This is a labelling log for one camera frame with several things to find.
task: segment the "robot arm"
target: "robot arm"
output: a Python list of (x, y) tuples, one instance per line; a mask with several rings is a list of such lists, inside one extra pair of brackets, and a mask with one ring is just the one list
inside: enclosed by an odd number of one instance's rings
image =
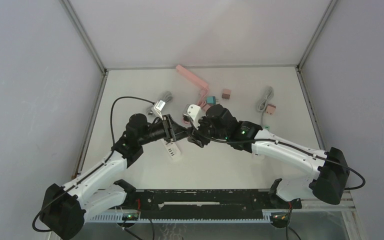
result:
[[(292, 180), (277, 179), (270, 189), (277, 201), (316, 196), (326, 203), (339, 204), (350, 173), (323, 159), (346, 166), (340, 150), (332, 148), (325, 152), (300, 146), (262, 129), (258, 124), (237, 121), (219, 104), (210, 107), (206, 113), (197, 105), (189, 105), (183, 116), (191, 127), (180, 126), (170, 115), (162, 115), (155, 123), (148, 123), (143, 114), (132, 115), (123, 135), (106, 157), (64, 186), (53, 184), (46, 190), (38, 215), (40, 220), (63, 239), (71, 239), (88, 219), (122, 205), (127, 187), (117, 183), (115, 176), (142, 155), (143, 145), (160, 139), (176, 142), (188, 138), (189, 142), (201, 148), (210, 141), (220, 142), (236, 150), (279, 159), (301, 169), (306, 176)], [(110, 181), (114, 182), (111, 187), (99, 190)]]

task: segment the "power strip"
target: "power strip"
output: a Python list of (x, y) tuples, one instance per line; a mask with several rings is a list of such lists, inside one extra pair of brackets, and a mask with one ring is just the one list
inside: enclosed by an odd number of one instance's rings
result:
[(174, 162), (179, 161), (182, 159), (182, 153), (180, 152), (179, 147), (174, 142), (166, 142), (164, 139), (161, 139), (162, 144), (164, 145), (165, 149), (167, 150), (168, 155), (170, 155), (171, 159)]
[(46, 240), (63, 240), (60, 236), (58, 236), (55, 232), (48, 232), (46, 236)]

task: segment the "pink toy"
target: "pink toy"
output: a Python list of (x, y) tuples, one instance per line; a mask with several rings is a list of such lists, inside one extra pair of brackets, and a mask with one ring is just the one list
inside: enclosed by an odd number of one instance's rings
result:
[(204, 110), (204, 112), (206, 112), (209, 108), (211, 107), (211, 105), (209, 104), (205, 104), (204, 106), (202, 106), (202, 110)]
[(230, 89), (223, 89), (223, 93), (221, 94), (222, 99), (230, 99), (232, 94), (232, 90)]
[(182, 67), (181, 65), (176, 66), (177, 72), (185, 77), (187, 80), (195, 84), (200, 89), (199, 92), (199, 100), (196, 105), (200, 106), (201, 108), (204, 107), (206, 103), (206, 97), (208, 93), (210, 92), (208, 83), (206, 83), (204, 80), (201, 78), (197, 77), (195, 74), (192, 72), (188, 71), (186, 68)]
[(276, 110), (276, 106), (269, 104), (269, 105), (267, 105), (267, 108), (265, 109), (265, 113), (273, 115), (275, 113), (275, 110)]

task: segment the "metal frame edge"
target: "metal frame edge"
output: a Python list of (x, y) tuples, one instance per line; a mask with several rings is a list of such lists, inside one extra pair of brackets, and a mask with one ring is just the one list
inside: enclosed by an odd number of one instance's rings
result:
[[(246, 65), (183, 65), (188, 69), (226, 69), (226, 68), (287, 68), (296, 67), (296, 64), (246, 64)], [(159, 70), (159, 69), (175, 69), (173, 66), (138, 66), (138, 67), (108, 67), (108, 71), (112, 70)]]
[(98, 55), (97, 50), (95, 49), (94, 45), (92, 44), (91, 39), (89, 38), (85, 28), (82, 25), (82, 22), (79, 19), (79, 16), (76, 14), (76, 11), (71, 4), (70, 0), (59, 0), (62, 7), (65, 10), (65, 13), (68, 15), (68, 18), (70, 18), (71, 23), (73, 24), (75, 30), (77, 31), (78, 35), (80, 36), (84, 46), (86, 47), (87, 51), (92, 56), (93, 60), (95, 61), (96, 65), (98, 66), (99, 70), (102, 74), (105, 74), (106, 69), (101, 61), (101, 58)]
[(105, 85), (107, 83), (108, 73), (109, 72), (107, 71), (105, 74), (102, 75), (102, 78), (101, 78), (99, 90), (96, 94), (95, 101), (94, 101), (95, 104), (92, 108), (89, 123), (88, 123), (87, 128), (86, 128), (86, 133), (85, 133), (85, 137), (83, 140), (83, 144), (81, 145), (80, 153), (79, 153), (79, 156), (77, 158), (78, 161), (75, 165), (74, 173), (72, 176), (73, 179), (78, 174), (80, 174), (82, 172), (83, 164), (85, 162), (86, 153), (88, 152), (89, 143), (90, 143), (91, 137), (92, 137), (92, 131), (94, 129), (95, 121), (97, 119), (99, 106), (101, 104), (102, 96), (104, 94)]
[(310, 52), (313, 50), (317, 40), (320, 37), (320, 34), (322, 33), (323, 29), (325, 28), (326, 23), (328, 22), (332, 12), (335, 9), (335, 6), (337, 5), (337, 3), (339, 1), (340, 0), (330, 0), (329, 5), (327, 6), (326, 10), (324, 11), (324, 14), (321, 17), (321, 20), (318, 23), (317, 28), (315, 29), (315, 31), (314, 31), (311, 39), (310, 39), (310, 42), (308, 43), (301, 59), (299, 60), (299, 63), (298, 63), (298, 69), (299, 70), (301, 70), (303, 68), (304, 64), (306, 63), (306, 61), (310, 55)]
[(295, 70), (296, 70), (296, 75), (298, 77), (299, 85), (301, 86), (302, 94), (304, 95), (305, 104), (307, 105), (308, 113), (310, 115), (315, 137), (317, 138), (318, 146), (320, 147), (320, 149), (326, 149), (326, 144), (323, 138), (322, 131), (320, 130), (319, 121), (315, 112), (315, 108), (313, 106), (313, 101), (310, 97), (302, 71), (299, 70), (298, 66), (295, 67)]
[(367, 240), (365, 230), (363, 229), (357, 211), (343, 211), (342, 218), (349, 240)]

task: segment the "gray cable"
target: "gray cable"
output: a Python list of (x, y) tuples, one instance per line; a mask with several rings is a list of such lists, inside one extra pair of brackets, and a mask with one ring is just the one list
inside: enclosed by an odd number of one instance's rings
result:
[(273, 87), (268, 86), (265, 88), (264, 93), (262, 95), (262, 99), (257, 102), (257, 112), (261, 113), (261, 127), (263, 126), (263, 116), (266, 111), (267, 105), (270, 103), (270, 100), (275, 95), (275, 90)]
[[(163, 94), (161, 94), (161, 97), (159, 99), (163, 100), (167, 104), (168, 102), (173, 100), (173, 95), (170, 91), (165, 91)], [(153, 106), (150, 106), (146, 109), (146, 114), (148, 114), (149, 116), (154, 116), (154, 113), (152, 112), (152, 107)]]

